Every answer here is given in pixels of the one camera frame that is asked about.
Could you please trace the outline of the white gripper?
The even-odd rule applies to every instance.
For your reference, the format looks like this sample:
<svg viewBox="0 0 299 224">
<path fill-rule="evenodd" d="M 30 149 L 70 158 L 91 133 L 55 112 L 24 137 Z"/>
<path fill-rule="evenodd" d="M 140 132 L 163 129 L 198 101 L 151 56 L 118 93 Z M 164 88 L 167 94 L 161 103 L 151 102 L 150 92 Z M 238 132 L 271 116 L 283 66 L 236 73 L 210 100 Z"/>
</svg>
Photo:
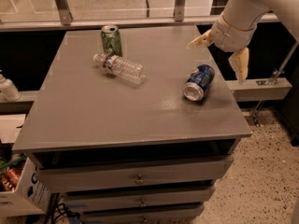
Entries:
<svg viewBox="0 0 299 224">
<path fill-rule="evenodd" d="M 249 30 L 236 28 L 229 24 L 223 15 L 220 15 L 211 30 L 197 36 L 187 45 L 187 48 L 209 47 L 214 43 L 224 52 L 233 52 L 229 57 L 229 64 L 235 72 L 236 79 L 239 82 L 244 82 L 249 71 L 249 49 L 246 46 L 252 39 L 255 30 L 256 26 Z"/>
</svg>

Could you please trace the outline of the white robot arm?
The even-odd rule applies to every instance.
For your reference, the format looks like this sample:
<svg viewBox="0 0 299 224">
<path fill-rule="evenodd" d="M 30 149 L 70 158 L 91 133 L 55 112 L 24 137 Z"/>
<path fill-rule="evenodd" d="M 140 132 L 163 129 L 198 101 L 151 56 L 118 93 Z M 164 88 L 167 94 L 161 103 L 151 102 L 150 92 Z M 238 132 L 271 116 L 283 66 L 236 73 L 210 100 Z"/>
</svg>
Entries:
<svg viewBox="0 0 299 224">
<path fill-rule="evenodd" d="M 299 0 L 228 0 L 212 27 L 188 47 L 214 44 L 224 52 L 232 52 L 229 64 L 236 79 L 243 82 L 249 71 L 248 44 L 268 11 L 273 11 L 293 38 L 299 40 Z"/>
</svg>

